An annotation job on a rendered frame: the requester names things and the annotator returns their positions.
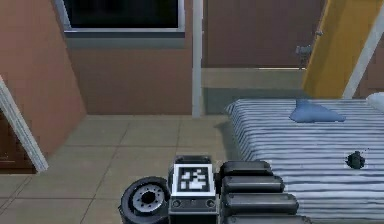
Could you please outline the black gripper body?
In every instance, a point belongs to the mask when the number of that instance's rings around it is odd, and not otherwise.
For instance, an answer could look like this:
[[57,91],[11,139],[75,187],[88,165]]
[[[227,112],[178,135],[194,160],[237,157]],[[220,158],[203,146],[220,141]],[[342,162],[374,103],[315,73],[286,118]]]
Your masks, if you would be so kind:
[[167,181],[149,176],[127,187],[120,199],[118,211],[123,224],[168,224],[170,193]]

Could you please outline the blue white striped bed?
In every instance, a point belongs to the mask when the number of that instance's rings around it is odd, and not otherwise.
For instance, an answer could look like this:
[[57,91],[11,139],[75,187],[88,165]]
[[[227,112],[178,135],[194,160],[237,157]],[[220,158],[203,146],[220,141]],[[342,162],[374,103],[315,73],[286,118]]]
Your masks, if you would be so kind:
[[[363,99],[313,101],[344,122],[296,123],[294,99],[238,99],[225,111],[239,156],[264,160],[299,202],[298,213],[319,222],[384,224],[384,113]],[[360,151],[362,169],[346,158]]]

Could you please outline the blue crumpled cloth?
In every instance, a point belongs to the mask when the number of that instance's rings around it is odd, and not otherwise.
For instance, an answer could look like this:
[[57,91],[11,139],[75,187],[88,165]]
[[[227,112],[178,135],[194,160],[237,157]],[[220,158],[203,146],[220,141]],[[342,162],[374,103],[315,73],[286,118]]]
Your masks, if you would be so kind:
[[306,99],[297,99],[289,118],[296,123],[344,122],[346,117]]

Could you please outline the small black round object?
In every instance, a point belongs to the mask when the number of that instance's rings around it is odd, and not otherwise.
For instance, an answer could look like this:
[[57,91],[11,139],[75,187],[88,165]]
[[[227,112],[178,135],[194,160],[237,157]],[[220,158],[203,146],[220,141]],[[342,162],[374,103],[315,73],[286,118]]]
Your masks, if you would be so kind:
[[365,166],[365,158],[360,151],[354,151],[347,156],[345,163],[352,169],[362,169]]

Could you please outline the yellow room door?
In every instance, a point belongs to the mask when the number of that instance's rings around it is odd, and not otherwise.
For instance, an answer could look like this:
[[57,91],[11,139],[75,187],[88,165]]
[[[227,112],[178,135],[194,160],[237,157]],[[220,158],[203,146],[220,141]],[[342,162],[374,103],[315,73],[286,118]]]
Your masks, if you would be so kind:
[[302,82],[311,98],[341,98],[384,0],[327,0]]

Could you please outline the white pillow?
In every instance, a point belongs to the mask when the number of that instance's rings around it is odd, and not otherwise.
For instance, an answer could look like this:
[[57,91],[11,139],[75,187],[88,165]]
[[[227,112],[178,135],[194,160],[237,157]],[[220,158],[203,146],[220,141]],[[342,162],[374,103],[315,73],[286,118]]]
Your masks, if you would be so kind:
[[384,92],[372,93],[366,98],[366,101],[371,107],[384,113]]

